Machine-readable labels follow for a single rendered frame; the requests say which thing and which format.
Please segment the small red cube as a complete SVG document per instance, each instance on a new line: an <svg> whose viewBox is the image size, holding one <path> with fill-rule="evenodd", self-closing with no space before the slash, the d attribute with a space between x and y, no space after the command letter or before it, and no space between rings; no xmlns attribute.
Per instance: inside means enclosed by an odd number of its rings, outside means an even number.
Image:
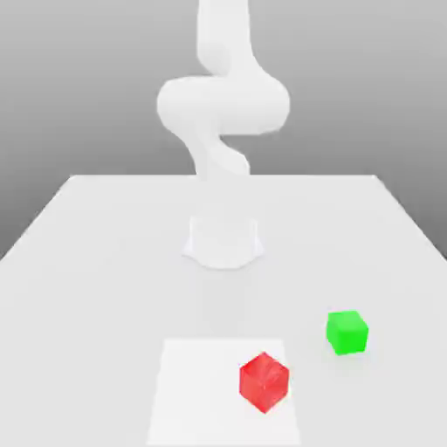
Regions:
<svg viewBox="0 0 447 447"><path fill-rule="evenodd" d="M290 370L262 352L239 369L239 394L266 414L286 397Z"/></svg>

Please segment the small green cube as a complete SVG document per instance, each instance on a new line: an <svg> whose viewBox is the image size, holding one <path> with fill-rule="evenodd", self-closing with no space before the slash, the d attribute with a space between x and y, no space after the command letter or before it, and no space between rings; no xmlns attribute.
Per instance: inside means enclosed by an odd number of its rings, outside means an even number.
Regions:
<svg viewBox="0 0 447 447"><path fill-rule="evenodd" d="M326 336L337 355L361 353L367 346L368 325L355 310L330 312Z"/></svg>

